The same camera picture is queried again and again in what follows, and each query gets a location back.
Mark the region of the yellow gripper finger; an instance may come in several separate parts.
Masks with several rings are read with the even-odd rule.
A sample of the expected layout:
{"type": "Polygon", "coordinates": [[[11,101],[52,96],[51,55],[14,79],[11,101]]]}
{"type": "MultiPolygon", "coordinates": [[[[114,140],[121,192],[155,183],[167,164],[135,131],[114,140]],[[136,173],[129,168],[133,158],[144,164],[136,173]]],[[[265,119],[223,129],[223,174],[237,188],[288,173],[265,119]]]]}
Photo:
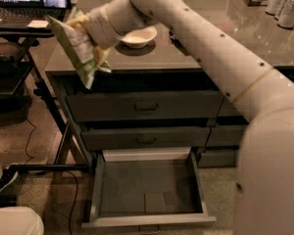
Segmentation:
{"type": "Polygon", "coordinates": [[[68,26],[83,33],[87,32],[87,23],[88,17],[86,15],[82,15],[67,21],[68,26]]]}
{"type": "Polygon", "coordinates": [[[100,46],[93,48],[94,61],[97,66],[101,66],[110,54],[110,49],[103,49],[100,46]]]}

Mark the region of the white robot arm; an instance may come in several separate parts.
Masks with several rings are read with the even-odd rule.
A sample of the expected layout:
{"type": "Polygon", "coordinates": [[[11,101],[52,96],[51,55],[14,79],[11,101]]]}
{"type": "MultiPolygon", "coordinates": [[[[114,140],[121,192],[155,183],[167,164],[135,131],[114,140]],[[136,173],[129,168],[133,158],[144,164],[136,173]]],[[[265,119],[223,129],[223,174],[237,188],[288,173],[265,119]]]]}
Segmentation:
{"type": "Polygon", "coordinates": [[[153,23],[170,29],[246,128],[238,157],[233,235],[294,235],[294,83],[182,0],[113,0],[70,26],[108,49],[153,23]]]}

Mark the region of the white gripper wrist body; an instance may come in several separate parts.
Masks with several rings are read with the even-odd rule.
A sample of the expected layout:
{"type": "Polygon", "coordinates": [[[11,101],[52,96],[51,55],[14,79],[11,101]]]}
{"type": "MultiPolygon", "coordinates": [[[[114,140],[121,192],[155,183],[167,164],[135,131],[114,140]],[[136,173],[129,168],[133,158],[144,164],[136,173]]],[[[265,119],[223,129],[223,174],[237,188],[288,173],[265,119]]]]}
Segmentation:
{"type": "Polygon", "coordinates": [[[107,4],[86,14],[86,30],[93,41],[104,49],[116,46],[121,40],[109,21],[107,4]]]}

